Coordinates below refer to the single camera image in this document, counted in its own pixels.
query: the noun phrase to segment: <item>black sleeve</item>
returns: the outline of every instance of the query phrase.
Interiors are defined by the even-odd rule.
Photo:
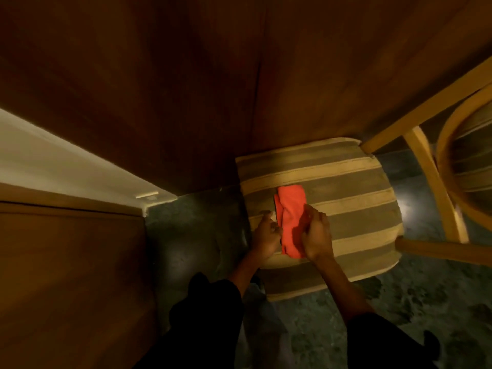
[[[423,346],[375,313],[350,320],[347,340],[349,369],[437,369]]]
[[[188,296],[169,313],[171,329],[134,369],[233,368],[243,314],[241,294],[231,281],[209,283],[198,273]]]

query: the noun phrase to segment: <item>person's left hand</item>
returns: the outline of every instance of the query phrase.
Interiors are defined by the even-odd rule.
[[[253,234],[251,251],[255,251],[262,261],[272,256],[280,246],[283,229],[272,220],[272,212],[266,213]]]

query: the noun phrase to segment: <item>white wall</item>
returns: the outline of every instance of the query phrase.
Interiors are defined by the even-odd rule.
[[[142,207],[174,194],[0,109],[0,182]],[[151,198],[136,198],[158,192]]]

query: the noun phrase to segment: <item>cleaning rag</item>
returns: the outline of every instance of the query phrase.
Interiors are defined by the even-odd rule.
[[[302,233],[309,225],[304,212],[307,204],[304,188],[302,185],[280,186],[274,199],[277,223],[283,229],[282,254],[294,259],[304,258]]]

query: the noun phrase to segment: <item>striped cushion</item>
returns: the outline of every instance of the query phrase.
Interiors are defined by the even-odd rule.
[[[451,144],[453,171],[470,199],[492,213],[492,102],[466,119]]]
[[[394,240],[403,233],[402,217],[381,165],[359,144],[336,138],[237,158],[251,229],[264,212],[275,211],[277,187],[299,183],[308,204],[328,216],[335,256],[352,280],[393,267],[399,260]],[[260,276],[270,300],[326,287],[306,259],[291,259],[280,248]]]

